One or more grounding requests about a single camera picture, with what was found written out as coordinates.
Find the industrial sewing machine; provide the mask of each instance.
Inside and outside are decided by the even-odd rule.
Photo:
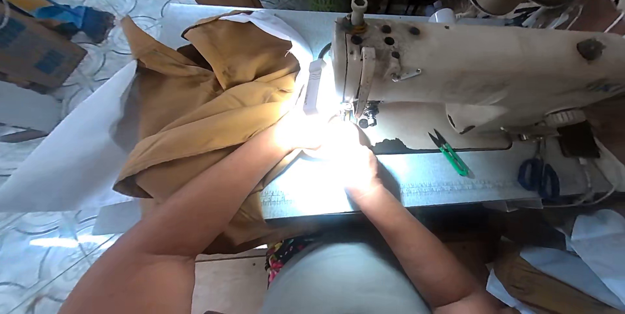
[[[444,103],[459,134],[533,126],[625,91],[618,34],[364,19],[336,20],[336,94],[350,119],[378,123],[381,103]]]

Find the tiled floor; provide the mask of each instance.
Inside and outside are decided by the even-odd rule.
[[[98,210],[0,214],[0,313],[55,313],[119,235],[91,235]]]
[[[101,44],[78,41],[88,55],[66,83],[52,93],[62,102],[63,116],[129,62],[128,43],[119,27],[121,17],[131,16],[139,27],[157,38],[162,11],[168,3],[195,4],[194,0],[55,1],[95,7],[117,18],[115,28]],[[272,9],[298,8],[297,0],[262,0],[262,4]],[[0,143],[0,184],[42,140]],[[97,212],[0,213],[0,314],[58,311],[82,274],[119,238],[91,235]],[[245,314],[254,313],[262,302],[267,276],[261,257],[201,262],[196,278],[199,290],[194,294],[194,313],[220,310]]]

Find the hand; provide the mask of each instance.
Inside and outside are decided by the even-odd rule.
[[[372,192],[383,188],[378,178],[378,158],[360,143],[354,124],[334,119],[328,131],[327,142],[321,149],[337,165],[349,197],[361,206]]]

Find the white fabric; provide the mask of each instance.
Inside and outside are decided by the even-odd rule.
[[[301,35],[262,11],[228,16],[292,42],[300,61],[296,81],[308,79],[313,58]],[[132,93],[132,61],[79,104],[0,187],[0,212],[50,212],[95,208],[129,201],[112,190],[137,143],[138,98]]]
[[[536,269],[577,288],[607,305],[625,310],[623,302],[605,286],[590,267],[579,257],[554,248],[527,246],[521,258]]]
[[[504,285],[495,276],[495,271],[491,269],[490,275],[488,275],[488,281],[486,282],[486,291],[495,296],[496,299],[504,302],[507,306],[512,307],[521,314],[535,314],[527,305],[523,304],[518,299],[511,296]]]
[[[625,218],[608,209],[579,215],[573,226],[571,246],[625,303]]]

